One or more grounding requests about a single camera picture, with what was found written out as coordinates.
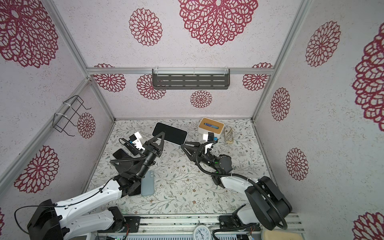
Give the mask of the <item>light blue phone case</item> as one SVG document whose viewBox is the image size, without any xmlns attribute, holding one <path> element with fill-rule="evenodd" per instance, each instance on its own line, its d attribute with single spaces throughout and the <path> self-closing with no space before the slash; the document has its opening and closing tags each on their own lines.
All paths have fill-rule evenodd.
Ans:
<svg viewBox="0 0 384 240">
<path fill-rule="evenodd" d="M 141 183 L 141 195 L 143 197 L 152 196 L 155 193 L 155 174 L 154 171 L 148 171 Z"/>
</svg>

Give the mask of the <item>black bare phone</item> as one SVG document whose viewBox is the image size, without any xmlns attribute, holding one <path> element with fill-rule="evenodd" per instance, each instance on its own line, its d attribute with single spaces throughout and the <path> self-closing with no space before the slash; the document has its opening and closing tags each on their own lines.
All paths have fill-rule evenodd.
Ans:
<svg viewBox="0 0 384 240">
<path fill-rule="evenodd" d="M 137 186 L 131 186 L 129 196 L 137 196 L 141 194 L 141 184 Z"/>
</svg>

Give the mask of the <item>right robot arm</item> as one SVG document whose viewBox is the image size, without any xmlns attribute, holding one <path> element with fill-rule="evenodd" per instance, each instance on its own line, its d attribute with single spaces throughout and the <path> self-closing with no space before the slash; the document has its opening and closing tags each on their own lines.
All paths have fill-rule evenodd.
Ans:
<svg viewBox="0 0 384 240">
<path fill-rule="evenodd" d="M 243 194 L 248 200 L 231 217 L 225 217 L 223 228 L 242 230 L 259 225 L 267 230 L 276 227 L 287 230 L 286 217 L 292 212 L 292 206 L 272 179 L 267 176 L 252 179 L 234 173 L 230 156 L 211 153 L 215 143 L 187 142 L 181 149 L 217 186 Z"/>
</svg>

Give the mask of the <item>large phone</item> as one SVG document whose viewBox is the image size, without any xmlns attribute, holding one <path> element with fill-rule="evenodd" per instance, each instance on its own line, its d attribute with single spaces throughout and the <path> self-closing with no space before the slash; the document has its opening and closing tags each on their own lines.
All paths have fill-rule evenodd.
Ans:
<svg viewBox="0 0 384 240">
<path fill-rule="evenodd" d="M 152 132 L 153 137 L 160 134 L 161 132 L 165 133 L 165 141 L 178 146 L 183 145 L 188 136 L 188 132 L 185 130 L 163 123 L 156 123 Z"/>
</svg>

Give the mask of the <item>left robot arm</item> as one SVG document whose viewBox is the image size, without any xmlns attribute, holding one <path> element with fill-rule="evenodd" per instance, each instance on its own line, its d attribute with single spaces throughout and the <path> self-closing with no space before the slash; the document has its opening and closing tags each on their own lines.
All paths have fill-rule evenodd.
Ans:
<svg viewBox="0 0 384 240">
<path fill-rule="evenodd" d="M 150 167 L 164 150 L 164 132 L 147 140 L 140 139 L 131 145 L 139 157 L 111 160 L 118 175 L 104 185 L 68 200 L 53 203 L 51 199 L 36 206 L 24 233 L 31 240 L 70 240 L 92 232 L 114 233 L 122 230 L 126 219 L 117 207 L 105 212 L 90 214 L 108 202 L 141 194 L 142 181 Z"/>
</svg>

